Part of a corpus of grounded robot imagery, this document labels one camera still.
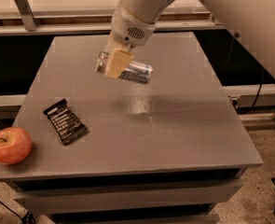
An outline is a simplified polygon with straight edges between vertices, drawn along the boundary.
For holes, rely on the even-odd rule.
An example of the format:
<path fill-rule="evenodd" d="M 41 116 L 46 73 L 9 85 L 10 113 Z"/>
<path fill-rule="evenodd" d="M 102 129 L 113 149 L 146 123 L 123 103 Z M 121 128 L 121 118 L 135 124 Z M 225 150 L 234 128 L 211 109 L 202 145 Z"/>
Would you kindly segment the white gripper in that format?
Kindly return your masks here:
<path fill-rule="evenodd" d="M 104 49 L 109 54 L 105 75 L 118 78 L 133 60 L 129 49 L 143 46 L 147 42 L 156 28 L 156 18 L 148 8 L 131 11 L 119 2 L 111 25 L 111 33 Z"/>

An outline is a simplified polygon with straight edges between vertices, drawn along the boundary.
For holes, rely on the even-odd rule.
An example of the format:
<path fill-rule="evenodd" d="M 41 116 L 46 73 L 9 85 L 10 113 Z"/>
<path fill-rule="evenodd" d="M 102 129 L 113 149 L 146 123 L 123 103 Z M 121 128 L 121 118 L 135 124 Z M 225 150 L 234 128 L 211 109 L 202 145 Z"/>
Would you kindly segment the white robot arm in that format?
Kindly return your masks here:
<path fill-rule="evenodd" d="M 105 74 L 119 77 L 176 0 L 119 0 L 104 49 Z M 275 79 L 275 0 L 197 0 Z"/>

